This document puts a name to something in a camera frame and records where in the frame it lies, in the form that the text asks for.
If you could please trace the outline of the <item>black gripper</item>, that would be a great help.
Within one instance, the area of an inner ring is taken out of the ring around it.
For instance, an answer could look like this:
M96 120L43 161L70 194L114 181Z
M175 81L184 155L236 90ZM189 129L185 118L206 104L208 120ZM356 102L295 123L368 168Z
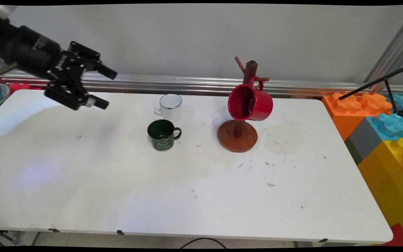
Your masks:
M114 80L118 73L107 67L100 54L75 41L68 49L29 29L15 27L8 19L0 18L0 59L6 67L0 69L0 76L21 69L38 78L52 80L46 86L44 95L72 110L80 107L99 107L105 110L109 102L89 94L80 82L84 69L96 71Z

